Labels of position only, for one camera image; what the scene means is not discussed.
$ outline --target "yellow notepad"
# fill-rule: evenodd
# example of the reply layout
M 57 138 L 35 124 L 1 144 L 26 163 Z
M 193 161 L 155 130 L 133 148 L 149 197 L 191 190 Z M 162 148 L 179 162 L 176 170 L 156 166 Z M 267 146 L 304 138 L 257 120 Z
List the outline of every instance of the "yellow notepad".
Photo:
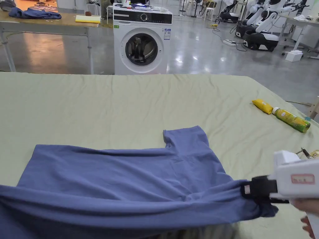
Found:
M 76 22 L 101 23 L 101 16 L 81 16 L 77 15 Z

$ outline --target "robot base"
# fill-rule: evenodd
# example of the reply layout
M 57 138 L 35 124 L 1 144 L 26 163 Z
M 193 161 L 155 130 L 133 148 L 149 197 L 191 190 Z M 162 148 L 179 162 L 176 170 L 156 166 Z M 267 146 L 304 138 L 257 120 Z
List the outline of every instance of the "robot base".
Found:
M 235 35 L 237 37 L 243 38 L 246 31 L 253 30 L 253 29 L 254 27 L 252 25 L 243 25 L 242 23 L 239 23 L 236 27 Z
M 256 33 L 254 30 L 244 34 L 244 45 L 251 50 L 273 51 L 279 42 L 279 37 L 268 32 Z
M 232 12 L 221 12 L 219 19 L 222 22 L 237 23 L 239 15 Z

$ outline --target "control panel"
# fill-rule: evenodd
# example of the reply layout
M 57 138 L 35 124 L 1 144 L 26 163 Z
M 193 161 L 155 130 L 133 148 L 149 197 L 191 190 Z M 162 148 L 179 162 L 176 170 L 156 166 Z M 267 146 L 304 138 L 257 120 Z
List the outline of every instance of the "control panel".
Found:
M 114 10 L 114 20 L 172 24 L 171 14 Z

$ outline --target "human hand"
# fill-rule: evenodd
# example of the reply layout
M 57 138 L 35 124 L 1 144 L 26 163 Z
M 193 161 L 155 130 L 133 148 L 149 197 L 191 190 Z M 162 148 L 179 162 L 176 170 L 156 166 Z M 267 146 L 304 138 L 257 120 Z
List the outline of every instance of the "human hand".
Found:
M 302 229 L 304 229 L 307 233 L 309 233 L 309 236 L 312 239 L 315 239 L 315 235 L 314 235 L 314 232 L 313 232 L 312 227 L 310 225 L 308 217 L 306 216 L 304 218 L 301 218 L 300 221 L 302 221 L 303 223 L 306 224 L 306 226 L 303 226 Z
M 292 205 L 294 205 L 297 209 L 301 211 L 312 213 L 319 216 L 319 200 L 318 199 L 298 199 L 298 200 L 294 200 L 292 202 Z M 315 235 L 310 225 L 308 217 L 306 216 L 302 218 L 301 221 L 306 224 L 305 226 L 302 227 L 302 229 L 308 232 L 309 236 L 312 239 L 315 239 Z
M 297 209 L 319 216 L 319 199 L 297 199 L 292 201 Z

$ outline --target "green tea bottle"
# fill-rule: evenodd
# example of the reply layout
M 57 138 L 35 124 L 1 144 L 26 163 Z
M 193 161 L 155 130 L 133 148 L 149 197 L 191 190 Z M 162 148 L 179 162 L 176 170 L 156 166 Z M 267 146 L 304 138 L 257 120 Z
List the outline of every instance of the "green tea bottle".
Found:
M 310 123 L 308 121 L 306 121 L 298 116 L 295 116 L 286 110 L 282 110 L 278 107 L 275 107 L 272 110 L 272 113 L 278 119 L 284 121 L 285 123 L 289 124 L 294 129 L 296 129 L 302 133 L 306 132 L 310 127 Z

